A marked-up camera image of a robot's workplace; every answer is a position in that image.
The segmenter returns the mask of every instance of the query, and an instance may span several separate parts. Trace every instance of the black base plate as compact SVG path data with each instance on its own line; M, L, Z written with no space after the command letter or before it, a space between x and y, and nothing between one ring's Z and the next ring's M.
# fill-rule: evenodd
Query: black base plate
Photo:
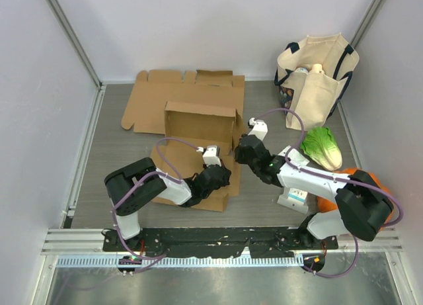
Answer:
M103 251L125 251L116 230L104 230ZM289 227L251 228L144 228L126 243L139 252L144 240L146 256L166 253L168 257L238 257L245 247L252 258L289 257L295 250L321 249L322 241L305 245L298 230ZM338 249L336 240L323 240L327 249Z

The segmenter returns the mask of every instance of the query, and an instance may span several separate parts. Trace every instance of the open cardboard box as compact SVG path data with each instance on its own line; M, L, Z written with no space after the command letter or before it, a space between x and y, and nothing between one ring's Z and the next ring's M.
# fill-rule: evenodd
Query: open cardboard box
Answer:
M167 101L234 108L243 115L244 76L232 71L141 71L126 105L121 125L139 133L165 133Z
M238 146L241 134L245 132L242 117L235 108L169 101L165 106L164 122L166 137L181 138L203 148L211 145L220 147L219 156L232 172L230 185L214 191L193 208L224 211L229 196L239 194L241 167L235 163L232 153ZM191 177L203 170L201 153L185 144L168 140L161 148L165 157L178 168L183 177ZM176 177L176 173L161 159L155 148L151 152L151 158L159 169ZM173 204L163 198L155 198L153 201Z

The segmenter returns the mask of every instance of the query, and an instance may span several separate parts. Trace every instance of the gray tabletop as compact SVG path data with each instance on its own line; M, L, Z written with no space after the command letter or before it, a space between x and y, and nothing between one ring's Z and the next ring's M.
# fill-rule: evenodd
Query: gray tabletop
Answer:
M103 179L112 171L149 156L156 134L136 134L120 126L132 85L108 85L104 95L93 144L85 170L72 228L111 227L110 200ZM271 81L247 81L244 121L269 109L279 107L278 90ZM264 140L271 153L292 145L299 131L285 127L283 114L266 118L269 133ZM338 109L327 120L342 152L343 167L355 167ZM150 202L139 211L143 227L224 227L224 226L298 226L304 215L276 203L281 189L262 183L243 166L241 192L229 199L225 212L180 208ZM315 201L309 198L311 211Z

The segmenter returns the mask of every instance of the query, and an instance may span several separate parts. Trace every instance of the green leafy vegetable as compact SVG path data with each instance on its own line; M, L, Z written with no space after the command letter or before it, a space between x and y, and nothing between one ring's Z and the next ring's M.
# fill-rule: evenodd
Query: green leafy vegetable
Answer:
M330 128L314 128L308 131L300 148L305 155L328 171L342 166L342 155Z

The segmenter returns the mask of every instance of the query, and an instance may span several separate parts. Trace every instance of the wall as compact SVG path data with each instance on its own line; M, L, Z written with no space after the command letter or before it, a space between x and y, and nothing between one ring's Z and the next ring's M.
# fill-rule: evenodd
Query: wall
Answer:
M45 0L0 0L0 300L26 304L95 86Z
M143 69L232 69L271 79L286 44L342 32L371 0L59 0L103 81Z
M342 104L362 165L376 173L404 207L399 230L420 290L423 263L416 260L423 248L422 16L421 0L386 1L356 48L361 60Z

